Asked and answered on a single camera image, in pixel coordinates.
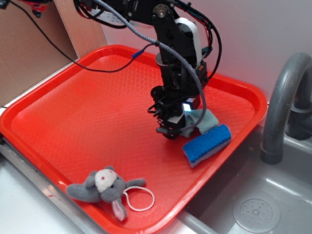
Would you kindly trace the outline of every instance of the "white string loop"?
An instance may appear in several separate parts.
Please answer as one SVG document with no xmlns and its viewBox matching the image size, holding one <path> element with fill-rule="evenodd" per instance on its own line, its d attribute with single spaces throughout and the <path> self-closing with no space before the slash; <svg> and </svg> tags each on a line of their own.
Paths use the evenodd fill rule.
<svg viewBox="0 0 312 234">
<path fill-rule="evenodd" d="M 130 200 L 129 200 L 129 196 L 128 196 L 128 194 L 127 194 L 127 191 L 130 190 L 130 189 L 141 189 L 141 190 L 147 191 L 147 192 L 152 196 L 152 198 L 153 198 L 152 203 L 151 203 L 148 207 L 146 207 L 146 208 L 142 208 L 142 209 L 134 208 L 134 207 L 131 205 Z M 130 207 L 132 210 L 134 210 L 134 211 L 141 212 L 141 211 L 149 210 L 149 209 L 154 205 L 154 203 L 155 203 L 155 196 L 154 196 L 154 194 L 152 193 L 152 191 L 149 190 L 149 189 L 147 189 L 147 188 L 144 188 L 144 187 L 140 187 L 140 186 L 131 186 L 131 187 L 129 187 L 129 188 L 126 188 L 126 189 L 123 191 L 123 194 L 126 195 L 127 203 L 128 203 L 128 205 L 129 205 L 129 207 Z"/>
</svg>

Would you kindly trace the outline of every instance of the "orange tray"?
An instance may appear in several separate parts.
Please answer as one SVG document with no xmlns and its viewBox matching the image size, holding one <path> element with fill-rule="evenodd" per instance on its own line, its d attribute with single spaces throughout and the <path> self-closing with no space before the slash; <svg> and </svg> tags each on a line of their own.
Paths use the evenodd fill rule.
<svg viewBox="0 0 312 234">
<path fill-rule="evenodd" d="M 100 48 L 79 60 L 85 66 L 112 70 L 137 50 Z M 215 75 L 205 88 L 208 108 L 231 130 L 232 141 L 195 168 L 183 153 L 190 139 L 168 140 L 147 108 L 150 90 L 161 85 L 155 56 L 144 53 L 128 68 L 112 74 L 72 65 L 16 101 L 0 117 L 0 132 L 35 167 L 65 192 L 93 170 L 112 165 L 126 181 L 144 177 L 156 197 L 145 212 L 130 210 L 118 221 L 110 204 L 75 201 L 109 233 L 153 233 L 166 226 L 230 157 L 265 115 L 267 100 L 255 87 Z M 130 192 L 135 207 L 151 198 Z"/>
</svg>

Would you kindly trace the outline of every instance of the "faucet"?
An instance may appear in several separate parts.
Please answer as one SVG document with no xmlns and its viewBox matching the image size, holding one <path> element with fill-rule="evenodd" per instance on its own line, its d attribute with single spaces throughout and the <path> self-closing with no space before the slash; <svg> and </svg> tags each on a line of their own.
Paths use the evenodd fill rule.
<svg viewBox="0 0 312 234">
<path fill-rule="evenodd" d="M 277 164 L 283 159 L 284 134 L 304 140 L 312 136 L 312 58 L 305 53 L 290 57 L 270 100 L 261 143 L 261 159 Z"/>
</svg>

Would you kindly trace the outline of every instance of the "led light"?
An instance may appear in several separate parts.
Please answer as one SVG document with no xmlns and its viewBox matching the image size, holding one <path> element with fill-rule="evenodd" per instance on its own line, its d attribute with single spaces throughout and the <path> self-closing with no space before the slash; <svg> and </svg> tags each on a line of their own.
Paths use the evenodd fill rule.
<svg viewBox="0 0 312 234">
<path fill-rule="evenodd" d="M 191 109 L 191 105 L 190 104 L 187 104 L 187 103 L 184 103 L 183 104 L 183 109 L 184 109 L 184 111 L 191 111 L 192 109 Z"/>
</svg>

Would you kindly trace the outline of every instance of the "sink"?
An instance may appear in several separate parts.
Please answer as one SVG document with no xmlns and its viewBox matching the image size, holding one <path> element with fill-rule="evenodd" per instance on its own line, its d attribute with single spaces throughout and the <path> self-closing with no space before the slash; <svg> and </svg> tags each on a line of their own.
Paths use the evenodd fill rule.
<svg viewBox="0 0 312 234">
<path fill-rule="evenodd" d="M 185 211 L 218 234 L 310 234 L 312 146 L 286 136 L 283 160 L 269 165 L 262 133 L 248 136 Z"/>
</svg>

